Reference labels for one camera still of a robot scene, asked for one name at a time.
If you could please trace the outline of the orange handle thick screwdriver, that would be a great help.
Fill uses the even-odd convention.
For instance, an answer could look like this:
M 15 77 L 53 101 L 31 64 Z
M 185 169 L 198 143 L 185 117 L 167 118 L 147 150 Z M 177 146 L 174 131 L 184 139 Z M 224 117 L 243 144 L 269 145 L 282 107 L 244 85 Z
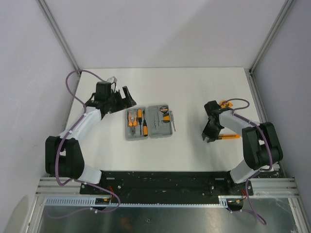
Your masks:
M 142 134 L 142 130 L 141 130 L 141 125 L 142 125 L 142 110 L 141 110 L 141 109 L 138 109 L 137 114 L 138 114 L 138 122 L 139 122 L 140 134 Z

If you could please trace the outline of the orange handle slim screwdriver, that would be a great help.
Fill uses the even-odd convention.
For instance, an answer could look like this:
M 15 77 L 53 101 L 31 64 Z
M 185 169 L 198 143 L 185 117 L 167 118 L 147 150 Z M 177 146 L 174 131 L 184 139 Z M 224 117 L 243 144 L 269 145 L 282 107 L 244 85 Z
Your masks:
M 148 136 L 148 126 L 145 117 L 145 111 L 143 110 L 143 136 Z

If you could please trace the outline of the orange black utility knife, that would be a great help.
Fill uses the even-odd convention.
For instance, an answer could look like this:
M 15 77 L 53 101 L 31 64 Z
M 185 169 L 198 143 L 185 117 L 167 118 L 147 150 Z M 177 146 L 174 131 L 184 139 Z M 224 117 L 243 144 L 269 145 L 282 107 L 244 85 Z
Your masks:
M 240 138 L 239 134 L 233 133 L 233 134 L 220 134 L 218 135 L 218 140 L 228 140 L 228 139 L 238 139 Z

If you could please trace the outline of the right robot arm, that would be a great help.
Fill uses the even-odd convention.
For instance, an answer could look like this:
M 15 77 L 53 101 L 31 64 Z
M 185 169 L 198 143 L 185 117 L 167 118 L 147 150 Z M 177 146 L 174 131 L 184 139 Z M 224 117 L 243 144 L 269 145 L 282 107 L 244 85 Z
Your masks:
M 271 122 L 256 123 L 237 113 L 247 105 L 233 109 L 223 107 L 217 101 L 204 105 L 208 121 L 202 132 L 202 139 L 207 143 L 214 142 L 224 128 L 228 128 L 242 138 L 243 160 L 232 170 L 230 179 L 224 182 L 224 189 L 230 195 L 237 194 L 243 182 L 255 177 L 260 172 L 271 171 L 275 163 L 283 159 L 283 151 L 275 127 Z

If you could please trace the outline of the grey plastic tool case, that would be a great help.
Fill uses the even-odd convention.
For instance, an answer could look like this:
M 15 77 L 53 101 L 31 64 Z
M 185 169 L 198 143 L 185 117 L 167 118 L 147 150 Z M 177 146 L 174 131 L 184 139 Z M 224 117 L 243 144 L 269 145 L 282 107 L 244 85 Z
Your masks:
M 164 137 L 172 136 L 174 133 L 174 130 L 173 130 L 171 121 L 169 123 L 164 123 L 162 121 L 163 113 L 160 112 L 159 110 L 160 107 L 164 105 L 167 105 L 167 104 L 153 105 L 153 106 L 148 106 L 148 107 L 136 107 L 136 108 L 129 109 L 129 110 L 135 110 L 136 112 L 138 111 L 138 109 L 141 109 L 142 112 L 143 110 L 145 111 L 145 117 L 146 117 L 147 126 L 148 126 L 148 136 L 143 136 L 143 116 L 142 116 L 142 125 L 141 125 L 142 134 L 140 134 L 140 128 L 139 128 L 139 122 L 138 122 L 138 125 L 136 126 L 136 134 L 131 135 L 130 128 L 128 127 L 128 119 L 127 119 L 127 114 L 129 110 L 127 110 L 125 114 L 125 139 L 128 141 L 137 141 L 137 140 L 147 139 L 148 137 L 164 138 Z

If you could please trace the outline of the orange handle pliers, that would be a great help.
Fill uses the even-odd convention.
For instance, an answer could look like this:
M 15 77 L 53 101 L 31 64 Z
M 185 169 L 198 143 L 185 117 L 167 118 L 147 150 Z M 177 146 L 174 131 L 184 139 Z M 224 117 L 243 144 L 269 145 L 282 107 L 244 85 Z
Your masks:
M 130 128 L 131 135 L 136 134 L 136 126 L 138 125 L 137 112 L 135 110 L 129 110 L 127 114 L 128 127 Z

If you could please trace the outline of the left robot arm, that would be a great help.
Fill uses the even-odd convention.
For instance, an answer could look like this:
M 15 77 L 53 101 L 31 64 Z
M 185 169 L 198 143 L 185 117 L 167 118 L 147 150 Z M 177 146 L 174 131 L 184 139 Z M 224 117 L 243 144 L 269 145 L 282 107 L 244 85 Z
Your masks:
M 102 172 L 87 166 L 80 143 L 105 115 L 135 106 L 128 87 L 123 86 L 124 97 L 120 90 L 114 89 L 115 82 L 97 82 L 95 92 L 83 104 L 80 117 L 58 136 L 49 136 L 45 142 L 45 171 L 56 177 L 67 177 L 90 183 L 97 194 L 107 190 L 107 181 Z

